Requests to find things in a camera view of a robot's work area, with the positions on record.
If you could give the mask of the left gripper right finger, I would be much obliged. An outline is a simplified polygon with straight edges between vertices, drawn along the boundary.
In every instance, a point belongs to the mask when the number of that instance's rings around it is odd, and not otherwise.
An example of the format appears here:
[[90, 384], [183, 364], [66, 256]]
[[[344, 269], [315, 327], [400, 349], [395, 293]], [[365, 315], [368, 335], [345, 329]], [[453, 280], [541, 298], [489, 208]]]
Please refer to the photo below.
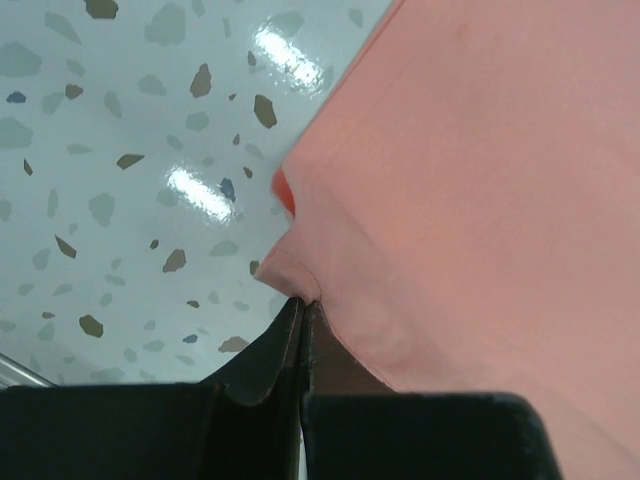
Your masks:
[[545, 426], [506, 392], [398, 393], [305, 311], [300, 419], [310, 479], [559, 479]]

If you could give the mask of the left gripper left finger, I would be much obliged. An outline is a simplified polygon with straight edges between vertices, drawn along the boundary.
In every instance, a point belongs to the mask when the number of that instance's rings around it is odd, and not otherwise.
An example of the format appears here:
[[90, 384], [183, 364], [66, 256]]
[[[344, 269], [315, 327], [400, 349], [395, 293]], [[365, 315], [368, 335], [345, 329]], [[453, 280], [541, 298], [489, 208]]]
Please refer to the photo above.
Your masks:
[[13, 386], [1, 394], [5, 479], [295, 479], [305, 306], [195, 383]]

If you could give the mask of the pink t shirt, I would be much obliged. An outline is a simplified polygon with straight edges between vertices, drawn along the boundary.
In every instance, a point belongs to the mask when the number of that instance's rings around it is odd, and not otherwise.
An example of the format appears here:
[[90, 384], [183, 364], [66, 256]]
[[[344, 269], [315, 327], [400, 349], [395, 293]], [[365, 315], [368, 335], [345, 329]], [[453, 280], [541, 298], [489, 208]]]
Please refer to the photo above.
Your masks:
[[639, 475], [639, 5], [397, 1], [278, 169], [257, 270], [400, 391], [519, 394]]

